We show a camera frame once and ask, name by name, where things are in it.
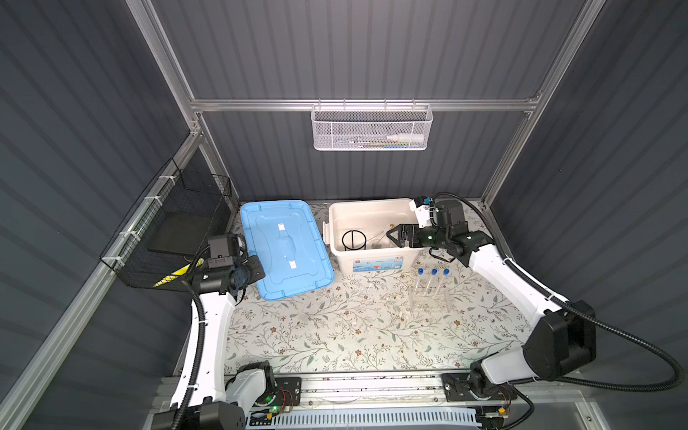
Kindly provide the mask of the blue capped test tube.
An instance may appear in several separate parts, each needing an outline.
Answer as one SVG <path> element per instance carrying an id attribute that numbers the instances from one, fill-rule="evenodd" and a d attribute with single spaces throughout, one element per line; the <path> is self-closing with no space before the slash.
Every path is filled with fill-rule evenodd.
<path id="1" fill-rule="evenodd" d="M 415 283 L 413 289 L 410 290 L 410 295 L 414 301 L 418 301 L 422 297 L 423 291 L 424 291 L 423 285 L 424 285 L 425 279 L 426 279 L 425 269 L 419 268 L 417 270 L 416 283 Z"/>
<path id="2" fill-rule="evenodd" d="M 450 275 L 450 274 L 451 274 L 451 271 L 450 271 L 449 269 L 444 269 L 443 275 L 442 275 L 442 277 L 440 278 L 439 283 L 438 283 L 438 285 L 437 285 L 437 290 L 436 290 L 436 292 L 435 292 L 435 296 L 436 296 L 436 297 L 439 295 L 440 291 L 443 289 L 444 284 L 445 284 L 446 281 L 449 279 L 449 275 Z"/>
<path id="3" fill-rule="evenodd" d="M 432 291 L 433 282 L 435 281 L 435 278 L 437 276 L 437 272 L 438 272 L 437 268 L 433 268 L 429 274 L 429 278 L 428 278 L 428 281 L 426 283 L 426 288 L 424 290 L 424 294 L 426 296 L 428 296 L 430 294 L 430 292 Z"/>

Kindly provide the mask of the blue plastic lid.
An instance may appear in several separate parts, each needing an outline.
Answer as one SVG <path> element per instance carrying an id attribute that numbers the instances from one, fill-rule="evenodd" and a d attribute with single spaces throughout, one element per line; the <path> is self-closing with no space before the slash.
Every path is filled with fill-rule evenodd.
<path id="1" fill-rule="evenodd" d="M 269 301 L 330 286 L 334 270 L 311 207 L 301 200 L 249 202 L 240 217 L 250 256 L 265 278 L 260 296 Z"/>

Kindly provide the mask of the white plastic storage bin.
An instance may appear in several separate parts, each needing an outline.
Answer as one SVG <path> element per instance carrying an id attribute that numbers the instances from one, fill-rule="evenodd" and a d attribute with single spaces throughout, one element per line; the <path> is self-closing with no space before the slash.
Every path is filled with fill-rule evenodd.
<path id="1" fill-rule="evenodd" d="M 417 217 L 408 198 L 337 202 L 329 207 L 322 227 L 344 275 L 368 272 L 409 271 L 419 248 L 398 247 L 386 233 L 401 224 L 415 224 Z"/>

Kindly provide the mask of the black wire ring stand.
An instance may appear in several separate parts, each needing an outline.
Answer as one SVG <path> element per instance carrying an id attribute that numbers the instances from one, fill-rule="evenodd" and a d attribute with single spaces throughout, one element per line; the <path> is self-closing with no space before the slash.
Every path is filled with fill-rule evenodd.
<path id="1" fill-rule="evenodd" d="M 362 251 L 367 249 L 367 235 L 358 229 L 350 229 L 341 236 L 345 251 Z"/>

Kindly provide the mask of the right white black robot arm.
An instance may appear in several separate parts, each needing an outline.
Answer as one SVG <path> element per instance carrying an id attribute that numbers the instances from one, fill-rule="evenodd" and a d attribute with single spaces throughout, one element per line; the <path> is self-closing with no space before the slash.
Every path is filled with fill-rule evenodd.
<path id="1" fill-rule="evenodd" d="M 682 384 L 681 365 L 663 349 L 627 331 L 598 320 L 584 301 L 572 302 L 554 292 L 508 256 L 491 231 L 471 230 L 467 222 L 454 222 L 447 200 L 471 211 L 477 208 L 452 193 L 417 197 L 408 205 L 416 219 L 387 231 L 396 247 L 425 248 L 445 263 L 460 262 L 497 288 L 529 321 L 528 340 L 520 347 L 480 358 L 470 366 L 467 386 L 485 400 L 504 384 L 533 381 L 576 384 L 618 392 L 663 392 Z M 597 356 L 597 331 L 603 330 L 645 349 L 666 362 L 672 376 L 658 383 L 606 383 L 572 378 L 571 372 Z"/>

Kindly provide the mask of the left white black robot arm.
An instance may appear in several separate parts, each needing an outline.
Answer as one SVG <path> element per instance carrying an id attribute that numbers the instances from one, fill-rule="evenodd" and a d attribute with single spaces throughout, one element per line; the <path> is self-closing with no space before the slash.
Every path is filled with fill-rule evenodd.
<path id="1" fill-rule="evenodd" d="M 250 410 L 277 385 L 266 362 L 250 364 L 225 382 L 231 316 L 247 287 L 265 277 L 240 235 L 208 238 L 175 283 L 192 298 L 192 321 L 182 376 L 169 410 L 152 418 L 153 429 L 245 429 Z"/>

